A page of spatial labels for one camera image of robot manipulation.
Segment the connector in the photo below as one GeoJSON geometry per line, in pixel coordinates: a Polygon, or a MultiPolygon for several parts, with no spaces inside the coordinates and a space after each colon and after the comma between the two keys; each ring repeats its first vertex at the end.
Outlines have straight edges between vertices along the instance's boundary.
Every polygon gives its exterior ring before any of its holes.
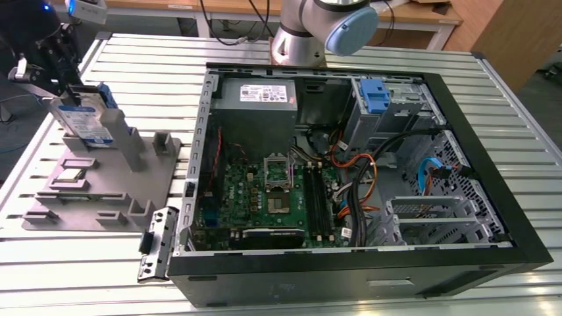
{"type": "Polygon", "coordinates": [[[452,172],[452,167],[451,166],[442,166],[439,168],[434,168],[431,169],[431,176],[436,179],[447,179],[451,172],[452,172]]]}

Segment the black bezel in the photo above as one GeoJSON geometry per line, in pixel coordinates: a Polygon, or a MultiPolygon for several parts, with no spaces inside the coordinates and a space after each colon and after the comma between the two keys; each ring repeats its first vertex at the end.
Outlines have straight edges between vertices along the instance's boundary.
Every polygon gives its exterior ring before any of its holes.
{"type": "MultiPolygon", "coordinates": [[[[435,102],[446,116],[458,145],[475,170],[498,216],[514,243],[512,248],[478,248],[459,250],[356,251],[351,253],[288,253],[283,255],[216,255],[211,257],[172,257],[168,275],[221,275],[239,273],[279,273],[330,271],[346,269],[379,269],[398,267],[436,267],[476,265],[480,269],[502,269],[516,264],[510,273],[528,271],[552,258],[539,239],[495,164],[483,148],[464,114],[452,98],[439,74],[347,68],[315,68],[295,66],[207,63],[207,68],[255,69],[272,74],[273,70],[312,70],[316,72],[356,72],[390,76],[419,76],[430,89],[435,102]]],[[[259,74],[235,72],[241,77],[259,74]]]]}

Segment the metal bracket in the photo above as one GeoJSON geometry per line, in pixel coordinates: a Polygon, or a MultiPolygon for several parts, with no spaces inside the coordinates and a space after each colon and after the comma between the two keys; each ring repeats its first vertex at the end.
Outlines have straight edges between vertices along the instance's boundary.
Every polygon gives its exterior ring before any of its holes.
{"type": "Polygon", "coordinates": [[[165,268],[172,249],[179,210],[164,207],[152,214],[149,229],[143,234],[139,251],[143,253],[137,282],[165,282],[165,268]]]}

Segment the slotted metal table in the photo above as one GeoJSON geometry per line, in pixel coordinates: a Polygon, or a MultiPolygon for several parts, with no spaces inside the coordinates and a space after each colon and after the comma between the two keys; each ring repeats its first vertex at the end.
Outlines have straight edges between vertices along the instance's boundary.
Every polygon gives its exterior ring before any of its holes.
{"type": "MultiPolygon", "coordinates": [[[[169,131],[183,142],[168,205],[180,205],[205,62],[268,63],[268,43],[221,46],[213,39],[112,34],[81,65],[85,83],[109,85],[129,126],[169,131]]],[[[366,47],[327,55],[340,68],[436,72],[443,76],[555,262],[452,298],[205,309],[213,313],[362,315],[555,315],[562,310],[562,154],[484,60],[470,53],[366,47]]],[[[48,116],[0,190],[0,314],[197,312],[172,283],[139,285],[139,234],[40,232],[21,215],[63,153],[48,116]]]]}

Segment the green circuit board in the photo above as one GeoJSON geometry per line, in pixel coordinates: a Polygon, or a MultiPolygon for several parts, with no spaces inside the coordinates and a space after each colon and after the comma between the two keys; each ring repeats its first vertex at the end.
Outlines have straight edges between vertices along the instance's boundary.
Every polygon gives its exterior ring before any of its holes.
{"type": "MultiPolygon", "coordinates": [[[[303,248],[342,246],[336,230],[334,230],[332,238],[324,238],[321,241],[309,238],[304,168],[301,165],[292,166],[293,182],[288,192],[284,192],[280,188],[267,192],[263,164],[239,163],[227,165],[216,226],[205,228],[204,232],[199,231],[199,234],[205,235],[204,243],[208,250],[229,249],[228,233],[232,228],[301,229],[305,232],[303,248]]],[[[267,177],[268,180],[287,179],[285,167],[281,164],[269,164],[267,177]]],[[[332,183],[338,181],[338,171],[332,167],[323,168],[321,177],[326,183],[332,183]]],[[[330,201],[326,204],[327,211],[331,213],[332,204],[330,201]]]]}

